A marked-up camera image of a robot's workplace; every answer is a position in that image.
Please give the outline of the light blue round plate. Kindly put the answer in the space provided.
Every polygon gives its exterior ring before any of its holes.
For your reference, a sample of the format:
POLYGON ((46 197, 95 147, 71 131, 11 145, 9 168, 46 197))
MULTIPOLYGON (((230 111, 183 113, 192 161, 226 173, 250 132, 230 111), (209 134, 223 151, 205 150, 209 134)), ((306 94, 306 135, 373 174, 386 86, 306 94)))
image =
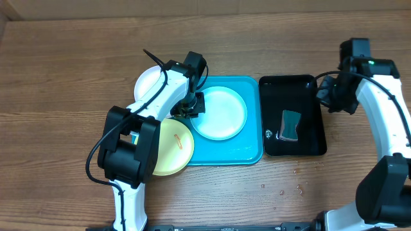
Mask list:
POLYGON ((247 121, 243 98, 228 87, 214 86, 202 91, 205 112, 191 118, 193 128, 203 137, 223 141, 239 134, 247 121))

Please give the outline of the yellow-green round plate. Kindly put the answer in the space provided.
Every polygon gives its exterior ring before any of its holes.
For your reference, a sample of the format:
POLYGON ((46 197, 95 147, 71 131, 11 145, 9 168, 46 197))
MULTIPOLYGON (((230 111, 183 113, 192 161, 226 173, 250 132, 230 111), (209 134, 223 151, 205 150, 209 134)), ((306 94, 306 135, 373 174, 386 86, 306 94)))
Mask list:
POLYGON ((194 139, 183 123, 165 119, 161 123, 158 159, 153 174, 168 176, 184 169, 194 152, 194 139))

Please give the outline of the green dish sponge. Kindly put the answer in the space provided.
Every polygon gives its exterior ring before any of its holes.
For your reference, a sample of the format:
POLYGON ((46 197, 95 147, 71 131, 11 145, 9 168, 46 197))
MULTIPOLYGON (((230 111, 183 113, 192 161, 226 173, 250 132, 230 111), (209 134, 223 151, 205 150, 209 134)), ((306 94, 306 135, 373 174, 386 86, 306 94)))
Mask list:
POLYGON ((298 141, 297 128, 301 120, 298 112, 283 110, 279 139, 283 141, 298 141))

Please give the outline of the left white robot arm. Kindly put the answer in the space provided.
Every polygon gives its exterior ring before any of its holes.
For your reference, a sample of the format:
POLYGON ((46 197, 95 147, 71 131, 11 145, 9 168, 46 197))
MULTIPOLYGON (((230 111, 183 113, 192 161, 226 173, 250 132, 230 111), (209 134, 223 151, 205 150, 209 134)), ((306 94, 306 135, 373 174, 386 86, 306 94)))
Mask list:
POLYGON ((146 230, 145 184, 158 160, 161 122, 167 115, 190 118, 206 111, 199 91, 208 70, 204 58, 156 64, 158 80, 139 101, 108 111, 102 137, 90 152, 104 171, 101 183, 114 193, 116 218, 109 230, 146 230))

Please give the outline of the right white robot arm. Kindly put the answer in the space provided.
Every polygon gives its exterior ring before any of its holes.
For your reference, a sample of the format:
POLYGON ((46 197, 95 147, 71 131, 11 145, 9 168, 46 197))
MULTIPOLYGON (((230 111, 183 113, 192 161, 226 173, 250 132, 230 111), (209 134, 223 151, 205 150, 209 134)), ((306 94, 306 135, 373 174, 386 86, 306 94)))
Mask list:
POLYGON ((351 57, 319 74, 320 103, 329 112, 365 110, 377 164, 360 182, 355 201, 324 213, 323 230, 386 230, 410 226, 410 113, 392 60, 351 57))

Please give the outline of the black plastic water tray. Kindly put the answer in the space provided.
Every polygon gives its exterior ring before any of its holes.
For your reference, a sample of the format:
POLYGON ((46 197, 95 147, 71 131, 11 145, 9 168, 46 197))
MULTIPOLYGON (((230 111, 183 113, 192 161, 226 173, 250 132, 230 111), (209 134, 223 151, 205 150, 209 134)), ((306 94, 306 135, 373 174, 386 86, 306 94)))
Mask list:
POLYGON ((314 77, 305 75, 264 76, 259 80, 263 147, 267 155, 321 156, 327 152, 320 103, 314 77), (298 141, 279 139, 283 110, 301 114, 298 141))

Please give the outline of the teal plastic tray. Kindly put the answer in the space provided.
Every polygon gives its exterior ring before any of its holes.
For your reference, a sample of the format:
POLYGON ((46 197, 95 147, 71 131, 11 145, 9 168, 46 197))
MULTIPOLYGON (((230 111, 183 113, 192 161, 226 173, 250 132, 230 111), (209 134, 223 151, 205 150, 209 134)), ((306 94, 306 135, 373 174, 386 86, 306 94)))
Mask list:
POLYGON ((210 76, 202 87, 227 87, 235 90, 247 107, 245 126, 236 136, 214 141, 200 135, 193 128, 189 119, 178 121, 186 125, 194 138, 194 152, 190 166, 231 166, 255 164, 263 156, 263 129, 259 87, 250 76, 210 76))

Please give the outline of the white round plate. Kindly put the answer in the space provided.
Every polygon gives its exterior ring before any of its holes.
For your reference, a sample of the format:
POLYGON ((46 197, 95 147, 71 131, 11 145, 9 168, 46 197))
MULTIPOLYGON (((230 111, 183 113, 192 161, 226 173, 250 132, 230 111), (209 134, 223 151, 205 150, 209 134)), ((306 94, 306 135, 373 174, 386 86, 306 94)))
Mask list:
POLYGON ((165 118, 170 118, 170 110, 172 108, 172 93, 170 79, 163 89, 165 75, 161 68, 156 65, 138 77, 134 86, 135 102, 127 106, 131 112, 138 111, 138 114, 143 117, 153 116, 156 120, 162 121, 165 118))

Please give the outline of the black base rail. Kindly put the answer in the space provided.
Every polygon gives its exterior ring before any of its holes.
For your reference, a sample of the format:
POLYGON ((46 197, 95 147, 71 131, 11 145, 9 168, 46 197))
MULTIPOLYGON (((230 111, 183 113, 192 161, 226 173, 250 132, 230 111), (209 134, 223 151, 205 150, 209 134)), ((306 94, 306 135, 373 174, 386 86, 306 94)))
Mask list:
POLYGON ((143 231, 321 231, 322 225, 318 221, 312 222, 284 222, 280 225, 263 226, 191 226, 175 227, 173 225, 146 225, 143 231))

